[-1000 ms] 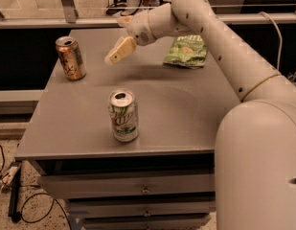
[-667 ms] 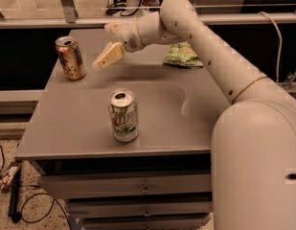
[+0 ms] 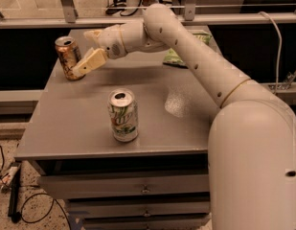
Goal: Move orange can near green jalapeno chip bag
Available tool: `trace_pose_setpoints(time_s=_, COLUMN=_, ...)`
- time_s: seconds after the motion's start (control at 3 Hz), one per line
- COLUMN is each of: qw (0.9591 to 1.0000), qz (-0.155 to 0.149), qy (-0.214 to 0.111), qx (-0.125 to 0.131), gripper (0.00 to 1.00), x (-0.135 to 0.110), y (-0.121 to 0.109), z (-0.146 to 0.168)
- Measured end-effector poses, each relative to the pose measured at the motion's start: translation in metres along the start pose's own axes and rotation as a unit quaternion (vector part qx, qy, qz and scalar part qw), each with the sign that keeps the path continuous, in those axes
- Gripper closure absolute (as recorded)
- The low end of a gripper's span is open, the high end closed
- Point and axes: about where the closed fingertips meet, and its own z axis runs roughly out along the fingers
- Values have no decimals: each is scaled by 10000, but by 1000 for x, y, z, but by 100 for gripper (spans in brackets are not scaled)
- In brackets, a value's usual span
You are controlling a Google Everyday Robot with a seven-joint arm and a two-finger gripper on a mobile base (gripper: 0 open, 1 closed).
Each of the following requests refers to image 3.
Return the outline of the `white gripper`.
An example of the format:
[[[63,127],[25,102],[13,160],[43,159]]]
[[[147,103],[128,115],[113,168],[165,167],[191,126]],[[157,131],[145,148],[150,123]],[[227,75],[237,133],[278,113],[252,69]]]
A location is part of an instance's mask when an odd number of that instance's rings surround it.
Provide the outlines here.
[[[93,41],[98,49],[90,48],[83,59],[72,68],[72,73],[76,77],[82,77],[105,65],[108,58],[123,58],[127,55],[120,25],[104,30],[86,31],[83,35],[87,40]]]

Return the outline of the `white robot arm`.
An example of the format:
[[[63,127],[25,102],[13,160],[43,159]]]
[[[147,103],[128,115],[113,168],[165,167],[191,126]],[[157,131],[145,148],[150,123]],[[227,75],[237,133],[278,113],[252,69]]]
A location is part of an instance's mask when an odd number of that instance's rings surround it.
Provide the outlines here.
[[[213,230],[296,230],[296,116],[276,95],[191,34],[168,7],[85,32],[97,47],[76,66],[172,48],[219,107],[209,133]]]

